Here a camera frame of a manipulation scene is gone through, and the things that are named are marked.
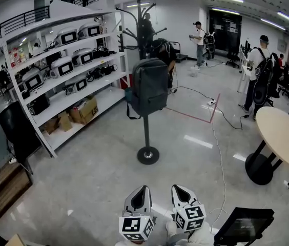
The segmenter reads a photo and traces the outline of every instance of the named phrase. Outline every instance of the black t-shirt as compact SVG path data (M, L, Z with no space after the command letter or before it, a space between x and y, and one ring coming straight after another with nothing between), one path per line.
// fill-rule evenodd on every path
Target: black t-shirt
M170 56L167 52L167 50L164 50L160 53L158 53L157 58L159 58L160 60L162 60L167 66L172 62L176 60L176 54L175 54L175 50L173 48L172 45L170 45Z

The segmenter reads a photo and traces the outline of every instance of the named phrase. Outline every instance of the white t-shirt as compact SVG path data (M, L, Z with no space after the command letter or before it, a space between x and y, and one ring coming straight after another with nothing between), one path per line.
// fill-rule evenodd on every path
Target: white t-shirt
M197 36L201 37L201 40L198 40L198 39L197 39L197 45L203 46L203 45L204 45L205 31L202 30L202 29L200 29L200 30L198 31L198 35L197 35Z
M268 51L268 49L264 49L261 48L265 58L269 58L270 57L270 52ZM256 74L255 74L255 70L258 67L258 65L263 61L263 57L261 55L261 53L258 51L257 48L254 48L248 56L248 60L249 61L253 61L253 69L251 71L251 80L256 80Z

